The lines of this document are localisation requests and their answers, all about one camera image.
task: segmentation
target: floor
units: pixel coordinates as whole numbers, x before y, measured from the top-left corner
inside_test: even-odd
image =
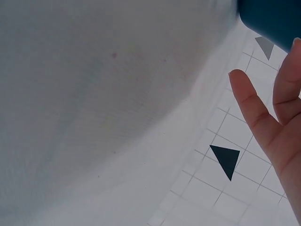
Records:
[[[249,31],[237,68],[249,75],[275,116],[272,86],[286,53],[274,46],[268,60],[256,37],[259,35]],[[210,144],[240,150],[231,182]],[[148,226],[254,225],[298,223],[270,161],[252,136],[228,84],[206,131]]]

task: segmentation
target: dark triangle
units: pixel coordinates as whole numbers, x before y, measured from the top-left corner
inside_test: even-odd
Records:
[[[274,48],[274,43],[264,37],[255,38],[260,48],[263,50],[264,55],[269,60]]]
[[[229,180],[232,180],[233,172],[238,160],[239,151],[210,145],[222,169],[226,173]]]

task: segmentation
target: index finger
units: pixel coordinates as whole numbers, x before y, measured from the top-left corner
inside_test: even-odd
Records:
[[[271,116],[264,103],[257,96],[248,76],[241,70],[230,73],[230,83],[239,108],[258,144],[271,158],[273,140],[282,130],[282,126]]]

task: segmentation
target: white fabric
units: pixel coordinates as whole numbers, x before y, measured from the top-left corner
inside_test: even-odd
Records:
[[[235,2],[1,1],[0,225],[147,222],[241,51]]]

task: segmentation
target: grout line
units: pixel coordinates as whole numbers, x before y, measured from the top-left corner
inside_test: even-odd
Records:
[[[242,122],[246,123],[246,121],[244,121],[244,120],[240,119],[239,117],[237,117],[237,116],[235,116],[235,115],[232,115],[232,114],[231,114],[231,113],[229,113],[229,112],[228,112],[228,114],[229,114],[229,115],[231,115],[231,116],[233,116],[234,118],[237,118],[238,120],[240,120],[240,121],[242,121]]]
[[[252,56],[250,56],[250,60],[249,60],[249,63],[248,63],[248,65],[247,65],[247,67],[246,67],[245,73],[246,73],[246,71],[248,70],[248,67],[249,67],[249,65],[250,65],[251,59],[252,59]]]
[[[283,198],[283,196],[280,198],[280,200],[279,200],[279,202],[278,202],[278,205],[279,205],[280,201],[282,200],[282,198]]]
[[[220,195],[219,195],[219,196],[217,197],[217,199],[215,200],[215,202],[214,202],[212,208],[214,208],[214,206],[216,205],[216,203],[217,203],[217,201],[219,200],[219,198],[220,198],[221,195],[222,195],[222,192],[220,193]]]
[[[276,69],[275,67],[272,67],[271,65],[269,65],[269,64],[263,62],[262,60],[260,60],[260,59],[258,59],[258,58],[256,58],[256,57],[254,57],[254,56],[253,56],[254,50],[253,50],[253,52],[252,52],[252,55],[250,55],[250,54],[248,54],[248,53],[245,53],[245,52],[243,52],[243,53],[246,54],[246,55],[248,55],[248,56],[250,56],[251,58],[254,58],[254,59],[256,59],[256,60],[258,60],[258,61],[264,63],[265,65],[267,65],[267,66],[273,68],[274,70],[278,71],[278,69]]]
[[[228,112],[226,112],[226,114],[225,114],[225,116],[224,116],[224,119],[222,120],[221,125],[219,126],[219,128],[218,128],[218,130],[217,130],[216,133],[214,133],[213,131],[209,130],[209,131],[211,131],[211,132],[213,132],[213,133],[215,134],[215,136],[214,136],[212,142],[214,142],[214,139],[216,138],[218,131],[220,131],[220,128],[222,127],[222,124],[224,123],[225,118],[227,117],[227,114],[228,114]]]
[[[268,172],[269,172],[269,170],[271,169],[271,167],[272,167],[272,164],[269,166],[269,169],[268,169],[267,173],[264,175],[262,181],[260,182],[260,185],[262,184],[263,180],[265,179],[265,177],[266,177],[266,175],[268,174]]]
[[[255,155],[254,153],[252,153],[252,152],[250,152],[250,151],[248,151],[248,150],[246,150],[247,152],[249,152],[250,154],[252,154],[252,155]],[[261,157],[259,157],[259,156],[257,156],[257,155],[255,155],[256,157],[258,157],[258,158],[260,158],[261,160],[264,160],[263,158],[261,158]],[[270,162],[268,162],[268,161],[266,161],[266,160],[264,160],[265,162],[267,162],[268,164],[271,164]]]
[[[222,192],[222,190],[221,190],[221,189],[218,189],[218,188],[216,188],[216,187],[213,187],[212,185],[208,184],[207,182],[205,182],[205,181],[203,181],[203,180],[201,180],[201,179],[199,179],[199,178],[197,178],[197,177],[195,177],[195,176],[194,176],[194,178],[195,178],[195,179],[197,179],[197,180],[199,180],[199,181],[202,181],[203,183],[205,183],[205,184],[209,185],[210,187],[212,187],[212,188],[214,188],[214,189],[216,189],[216,190],[218,190],[218,191]]]
[[[239,161],[238,161],[238,163],[237,163],[235,169],[237,168],[237,166],[239,165],[241,159],[243,158],[244,154],[246,153],[246,149],[248,148],[248,146],[249,146],[249,144],[250,144],[250,142],[251,142],[251,140],[252,140],[252,137],[253,137],[253,135],[251,136],[251,139],[249,140],[249,142],[248,142],[246,148],[244,149],[245,151],[244,151],[244,153],[241,155],[241,158],[239,159]]]

